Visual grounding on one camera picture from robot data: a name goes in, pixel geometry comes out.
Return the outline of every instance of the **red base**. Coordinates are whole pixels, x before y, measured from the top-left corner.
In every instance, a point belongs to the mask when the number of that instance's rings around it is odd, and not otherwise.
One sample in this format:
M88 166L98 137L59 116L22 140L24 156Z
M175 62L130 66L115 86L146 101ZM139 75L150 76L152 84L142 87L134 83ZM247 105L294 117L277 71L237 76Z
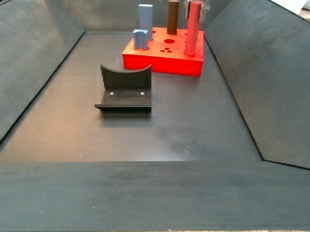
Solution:
M123 50L123 68L144 69L158 73L182 74L201 77L203 65L203 31L199 31L197 52L194 56L183 54L186 49L187 30L178 29L178 34L167 34L167 29L154 27L154 40L148 42L148 50L135 50L134 39Z

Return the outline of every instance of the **black bracket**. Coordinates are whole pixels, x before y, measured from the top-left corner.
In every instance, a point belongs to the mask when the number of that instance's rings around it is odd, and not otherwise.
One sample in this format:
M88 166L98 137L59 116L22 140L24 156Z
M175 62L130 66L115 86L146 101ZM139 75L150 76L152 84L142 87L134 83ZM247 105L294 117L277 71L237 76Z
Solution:
M106 91L100 110L151 110L151 66L132 72L119 72L100 65Z

